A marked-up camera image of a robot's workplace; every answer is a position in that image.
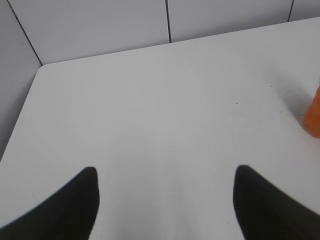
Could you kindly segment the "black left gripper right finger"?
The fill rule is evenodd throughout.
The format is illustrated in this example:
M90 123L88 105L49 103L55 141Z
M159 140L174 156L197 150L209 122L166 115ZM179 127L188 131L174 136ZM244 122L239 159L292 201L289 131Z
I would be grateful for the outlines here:
M320 216L248 165L237 167L233 207L246 240L318 240Z

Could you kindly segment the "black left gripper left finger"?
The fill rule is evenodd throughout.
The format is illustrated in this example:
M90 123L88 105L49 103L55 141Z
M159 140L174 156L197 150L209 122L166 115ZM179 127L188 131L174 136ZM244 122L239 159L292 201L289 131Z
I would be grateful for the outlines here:
M85 167L41 204L0 229L2 240L87 240L100 205L98 172Z

